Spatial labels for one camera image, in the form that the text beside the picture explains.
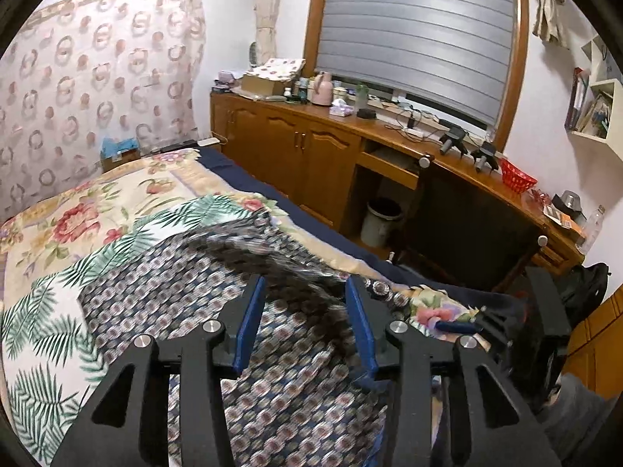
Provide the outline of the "white waste bin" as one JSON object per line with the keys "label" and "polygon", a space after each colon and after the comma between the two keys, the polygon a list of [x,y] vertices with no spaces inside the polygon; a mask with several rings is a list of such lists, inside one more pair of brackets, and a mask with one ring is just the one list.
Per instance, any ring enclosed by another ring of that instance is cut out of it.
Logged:
{"label": "white waste bin", "polygon": [[363,220],[360,238],[372,248],[380,248],[387,241],[395,221],[402,218],[402,208],[392,198],[376,197],[368,201],[368,214]]}

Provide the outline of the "floral bed blanket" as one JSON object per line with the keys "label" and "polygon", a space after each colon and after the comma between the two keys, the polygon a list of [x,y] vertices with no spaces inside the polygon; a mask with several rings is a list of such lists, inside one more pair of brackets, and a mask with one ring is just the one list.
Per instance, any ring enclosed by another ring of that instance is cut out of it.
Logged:
{"label": "floral bed blanket", "polygon": [[218,151],[183,150],[130,162],[31,205],[1,227],[1,305],[13,306],[34,281],[61,271],[133,231],[150,215],[204,195],[224,195],[245,211],[264,208],[277,225],[329,265],[399,288],[447,284],[395,268],[248,176]]}

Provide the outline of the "grey window roller blind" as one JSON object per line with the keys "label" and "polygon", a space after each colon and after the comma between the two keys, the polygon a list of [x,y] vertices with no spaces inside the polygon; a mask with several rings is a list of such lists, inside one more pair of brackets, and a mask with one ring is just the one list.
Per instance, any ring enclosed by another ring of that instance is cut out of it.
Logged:
{"label": "grey window roller blind", "polygon": [[317,67],[495,125],[514,28],[515,0],[325,0]]}

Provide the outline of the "red plastic basket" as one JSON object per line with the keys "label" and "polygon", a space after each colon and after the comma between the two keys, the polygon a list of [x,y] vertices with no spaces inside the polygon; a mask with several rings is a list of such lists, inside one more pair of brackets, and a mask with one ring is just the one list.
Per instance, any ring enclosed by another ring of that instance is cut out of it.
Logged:
{"label": "red plastic basket", "polygon": [[519,169],[512,162],[509,162],[508,159],[503,159],[500,162],[500,169],[502,169],[504,185],[517,194],[526,193],[537,184],[535,178]]}

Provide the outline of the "long wooden sideboard cabinet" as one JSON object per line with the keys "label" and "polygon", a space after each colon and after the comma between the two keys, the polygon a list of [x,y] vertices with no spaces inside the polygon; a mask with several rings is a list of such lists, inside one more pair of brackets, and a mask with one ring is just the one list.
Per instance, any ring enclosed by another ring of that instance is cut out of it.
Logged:
{"label": "long wooden sideboard cabinet", "polygon": [[503,199],[536,221],[547,246],[527,266],[560,275],[583,258],[539,206],[507,188],[497,172],[479,172],[469,156],[442,154],[430,141],[413,141],[378,120],[332,116],[317,105],[253,101],[234,94],[212,94],[210,123],[224,136],[224,152],[252,177],[276,188],[304,212],[333,230],[358,237],[368,201],[392,198],[402,218],[380,247],[391,252],[392,236],[408,213],[418,181],[420,157]]}

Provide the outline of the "palm leaf bed sheet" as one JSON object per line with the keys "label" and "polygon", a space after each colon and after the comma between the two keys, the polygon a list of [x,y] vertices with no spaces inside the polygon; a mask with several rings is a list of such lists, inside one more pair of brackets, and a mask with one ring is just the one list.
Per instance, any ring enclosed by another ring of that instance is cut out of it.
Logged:
{"label": "palm leaf bed sheet", "polygon": [[243,289],[239,271],[201,241],[266,223],[228,196],[206,195],[138,221],[131,232],[40,277],[2,314],[14,430],[47,466],[88,397],[129,342],[183,336]]}

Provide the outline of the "black chair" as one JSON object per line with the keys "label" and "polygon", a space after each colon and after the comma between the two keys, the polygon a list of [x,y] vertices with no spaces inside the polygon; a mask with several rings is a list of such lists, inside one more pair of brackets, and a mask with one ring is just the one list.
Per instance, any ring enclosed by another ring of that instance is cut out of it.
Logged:
{"label": "black chair", "polygon": [[392,236],[396,265],[442,284],[504,291],[547,246],[536,221],[433,156],[417,168],[414,199]]}

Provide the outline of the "pink tissue pack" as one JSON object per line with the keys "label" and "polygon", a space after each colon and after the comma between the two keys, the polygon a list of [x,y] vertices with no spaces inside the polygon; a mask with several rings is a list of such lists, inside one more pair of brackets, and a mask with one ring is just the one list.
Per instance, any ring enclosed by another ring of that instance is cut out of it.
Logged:
{"label": "pink tissue pack", "polygon": [[334,99],[329,107],[329,114],[336,117],[348,117],[353,112],[354,108],[342,98]]}

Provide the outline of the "navy patterned silk shirt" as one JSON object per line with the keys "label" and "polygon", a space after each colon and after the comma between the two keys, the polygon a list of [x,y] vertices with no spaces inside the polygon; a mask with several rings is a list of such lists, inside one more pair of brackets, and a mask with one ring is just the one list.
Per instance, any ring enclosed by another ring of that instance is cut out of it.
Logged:
{"label": "navy patterned silk shirt", "polygon": [[266,302],[248,367],[222,382],[240,466],[371,466],[389,388],[368,379],[347,319],[347,276],[265,214],[178,233],[104,272],[79,294],[99,354],[135,335],[185,335],[238,302],[252,275]]}

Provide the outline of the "white wall shelf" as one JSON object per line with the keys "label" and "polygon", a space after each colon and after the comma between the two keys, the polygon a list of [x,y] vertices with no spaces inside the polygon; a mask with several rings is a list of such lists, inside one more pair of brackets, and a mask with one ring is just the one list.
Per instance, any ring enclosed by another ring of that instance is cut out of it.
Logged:
{"label": "white wall shelf", "polygon": [[599,35],[581,47],[588,68],[574,69],[565,129],[571,140],[622,161],[622,72]]}

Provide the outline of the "pink kettle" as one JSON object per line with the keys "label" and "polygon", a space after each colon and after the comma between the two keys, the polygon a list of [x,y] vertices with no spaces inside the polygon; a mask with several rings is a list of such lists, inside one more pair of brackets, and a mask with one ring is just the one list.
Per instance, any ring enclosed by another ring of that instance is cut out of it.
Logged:
{"label": "pink kettle", "polygon": [[310,101],[320,107],[330,107],[333,103],[333,90],[332,74],[321,72],[313,79]]}

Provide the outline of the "cardboard box with cloth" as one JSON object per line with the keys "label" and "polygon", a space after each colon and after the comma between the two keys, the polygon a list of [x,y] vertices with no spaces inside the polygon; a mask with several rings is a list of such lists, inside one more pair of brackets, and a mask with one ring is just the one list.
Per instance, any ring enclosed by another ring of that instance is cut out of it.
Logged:
{"label": "cardboard box with cloth", "polygon": [[241,89],[262,97],[281,95],[299,76],[304,65],[303,58],[270,58],[244,74]]}

